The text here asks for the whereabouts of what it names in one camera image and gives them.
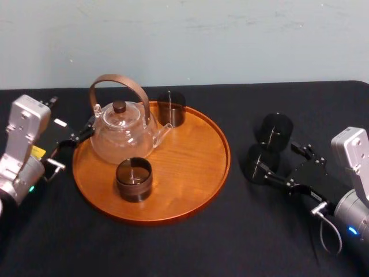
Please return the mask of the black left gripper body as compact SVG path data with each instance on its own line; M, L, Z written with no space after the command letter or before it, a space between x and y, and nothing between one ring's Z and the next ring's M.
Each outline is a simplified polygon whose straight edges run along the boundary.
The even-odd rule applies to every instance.
M44 167L45 173L42 178L45 181L52 180L58 173L57 165L48 160L55 160L61 150L76 146L75 131L67 123L54 118L48 124L36 144L31 149L31 155L36 158Z

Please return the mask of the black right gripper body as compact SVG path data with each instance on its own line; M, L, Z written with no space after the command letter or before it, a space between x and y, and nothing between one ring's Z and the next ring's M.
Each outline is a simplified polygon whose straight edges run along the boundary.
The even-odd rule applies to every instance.
M343 183L329 175L324 165L303 163L292 171L292 179L292 192L326 202L328 212L334 212L343 197Z

